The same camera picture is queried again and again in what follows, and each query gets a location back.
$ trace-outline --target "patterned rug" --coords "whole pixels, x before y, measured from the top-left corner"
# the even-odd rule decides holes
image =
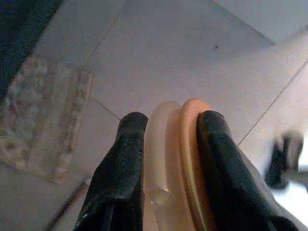
[[[29,57],[0,109],[0,161],[62,183],[91,80],[90,73]]]

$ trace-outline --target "translucent silicone cup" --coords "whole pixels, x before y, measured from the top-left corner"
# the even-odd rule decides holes
[[[180,168],[180,110],[176,102],[158,105],[145,131],[144,192],[160,231],[194,230]]]

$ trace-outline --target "white floor tile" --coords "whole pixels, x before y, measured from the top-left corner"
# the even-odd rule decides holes
[[[0,167],[0,227],[8,231],[42,231],[79,185],[68,174],[62,185],[22,171]]]
[[[288,130],[308,132],[307,89],[308,65],[240,144],[241,150],[262,174],[270,162],[274,138]]]
[[[82,68],[125,3],[125,0],[66,0],[35,52],[48,61]]]
[[[271,46],[212,3],[132,3],[123,14],[86,67],[93,96],[118,117],[201,98],[239,142],[308,57],[307,34]]]
[[[308,64],[239,145],[262,175],[268,169],[273,139],[289,130],[308,134]],[[301,165],[308,164],[304,140]],[[275,199],[308,227],[308,194],[304,186],[291,182],[284,191],[272,191]]]
[[[62,219],[54,227],[53,231],[71,231],[76,224],[83,202],[86,199],[87,192],[80,195],[72,206],[64,213]]]
[[[119,119],[91,98],[81,124],[72,171],[92,176],[113,143]]]

